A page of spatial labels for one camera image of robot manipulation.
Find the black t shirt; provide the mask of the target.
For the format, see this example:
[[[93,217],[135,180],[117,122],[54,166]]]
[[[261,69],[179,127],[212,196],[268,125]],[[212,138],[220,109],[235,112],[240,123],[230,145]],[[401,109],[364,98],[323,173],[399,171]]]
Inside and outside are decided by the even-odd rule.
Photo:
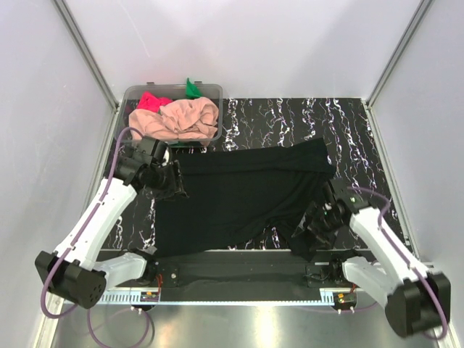
[[[306,261],[314,257],[312,238],[294,232],[335,174],[323,139],[174,158],[187,196],[156,204],[158,256],[239,246],[274,227],[293,254]]]

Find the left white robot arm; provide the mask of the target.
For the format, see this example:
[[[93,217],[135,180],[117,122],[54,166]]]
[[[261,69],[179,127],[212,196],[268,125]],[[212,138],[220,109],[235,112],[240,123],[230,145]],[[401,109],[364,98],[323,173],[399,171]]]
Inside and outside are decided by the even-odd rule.
[[[113,226],[143,190],[158,200],[185,196],[180,163],[168,143],[143,137],[120,154],[101,181],[96,196],[75,227],[53,252],[42,251],[35,267],[42,294],[61,297],[84,309],[95,306],[106,290],[128,281],[151,286],[157,278],[155,248],[129,249],[106,261],[97,257]]]

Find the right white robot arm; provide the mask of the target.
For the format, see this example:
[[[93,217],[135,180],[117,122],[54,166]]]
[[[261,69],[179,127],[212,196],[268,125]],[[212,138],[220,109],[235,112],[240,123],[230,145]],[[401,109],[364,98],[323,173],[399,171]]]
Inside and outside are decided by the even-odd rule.
[[[341,288],[353,283],[363,289],[383,307],[390,327],[402,338],[423,334],[444,339],[450,324],[450,280],[423,264],[387,225],[389,200],[378,207],[371,197],[382,194],[349,187],[340,179],[327,181],[323,195],[324,203],[309,207],[306,221],[293,235],[323,237],[346,226],[379,263],[375,267],[350,250],[329,269],[331,283]]]

